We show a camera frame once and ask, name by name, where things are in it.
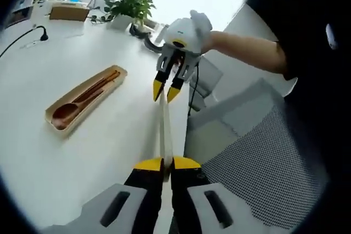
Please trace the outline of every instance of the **desk surface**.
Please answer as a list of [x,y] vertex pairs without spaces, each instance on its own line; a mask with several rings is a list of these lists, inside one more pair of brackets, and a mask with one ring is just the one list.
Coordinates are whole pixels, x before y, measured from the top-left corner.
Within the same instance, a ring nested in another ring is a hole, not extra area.
[[[41,24],[47,26],[47,42],[23,48],[40,37],[38,30],[0,60],[1,175],[40,229],[78,217],[88,200],[123,184],[137,162],[159,155],[159,104],[152,100],[157,55],[105,25],[47,19]],[[45,123],[45,109],[112,64],[128,71],[124,83],[68,139],[60,139]],[[169,105],[175,155],[184,152],[188,100],[185,84]],[[169,184],[162,199],[155,233],[167,233],[171,222]]]

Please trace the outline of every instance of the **wooden tray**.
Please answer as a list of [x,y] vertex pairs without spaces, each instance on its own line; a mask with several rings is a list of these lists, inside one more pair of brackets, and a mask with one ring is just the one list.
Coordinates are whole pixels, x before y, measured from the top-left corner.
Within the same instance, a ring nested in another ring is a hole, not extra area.
[[[97,96],[87,107],[85,107],[65,129],[58,130],[51,123],[53,113],[55,112],[55,110],[57,108],[59,108],[60,106],[62,106],[64,104],[67,104],[67,103],[74,101],[78,96],[80,96],[82,93],[84,93],[88,88],[90,88],[96,82],[98,82],[103,77],[108,75],[109,72],[112,72],[114,70],[118,71],[120,73],[120,75],[117,78],[115,78],[113,81],[106,84],[102,88],[103,92],[99,96]],[[66,93],[59,100],[57,100],[54,104],[52,104],[50,107],[48,107],[45,110],[45,120],[48,122],[48,124],[52,127],[52,129],[57,134],[61,135],[62,137],[68,136],[74,130],[74,128],[76,128],[89,115],[89,113],[91,113],[99,105],[100,102],[102,102],[110,93],[112,93],[119,85],[121,85],[123,83],[126,75],[127,75],[127,71],[121,67],[118,67],[117,65],[112,65],[111,67],[108,67],[107,69],[99,72],[95,76],[93,76],[90,79],[86,80],[85,82],[81,83],[77,87],[73,88],[73,90]]]

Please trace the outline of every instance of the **human arm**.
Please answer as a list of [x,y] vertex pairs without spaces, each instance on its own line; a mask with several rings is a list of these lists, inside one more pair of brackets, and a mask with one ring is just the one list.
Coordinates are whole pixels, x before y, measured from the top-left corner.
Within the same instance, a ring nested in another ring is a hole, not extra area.
[[285,53],[279,44],[273,41],[212,31],[202,52],[205,53],[211,49],[262,70],[287,73]]

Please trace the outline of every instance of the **green leaves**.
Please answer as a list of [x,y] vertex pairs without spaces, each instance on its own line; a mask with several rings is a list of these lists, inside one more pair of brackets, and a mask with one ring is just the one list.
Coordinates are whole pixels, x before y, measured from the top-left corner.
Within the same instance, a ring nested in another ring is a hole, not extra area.
[[110,13],[113,19],[118,15],[126,15],[135,18],[143,24],[144,19],[151,16],[151,8],[156,8],[152,0],[104,0],[105,12]]

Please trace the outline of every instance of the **wire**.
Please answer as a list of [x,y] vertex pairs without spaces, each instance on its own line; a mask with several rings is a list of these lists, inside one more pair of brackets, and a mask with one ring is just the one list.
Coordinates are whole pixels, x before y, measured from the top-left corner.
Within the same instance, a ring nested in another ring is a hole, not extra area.
[[196,91],[198,82],[199,82],[199,63],[196,64],[196,82],[195,82],[195,87],[194,87],[194,90],[193,90],[193,95],[191,96],[191,100],[190,100],[190,104],[189,104],[188,116],[190,116],[191,107],[193,106],[193,100],[194,100],[195,91]]
[[36,30],[37,28],[42,28],[44,29],[44,34],[41,36],[40,40],[41,41],[46,41],[48,39],[48,35],[46,34],[46,28],[43,26],[37,26],[35,28],[32,28],[31,30],[28,30],[27,32],[23,33],[21,36],[19,36],[17,39],[15,39],[14,41],[12,41],[12,43],[10,45],[7,46],[7,48],[5,48],[5,50],[0,54],[0,58],[2,57],[2,55],[4,55],[4,53],[13,45],[16,43],[16,41],[18,41],[20,38],[24,37],[25,35],[27,35],[28,33]]

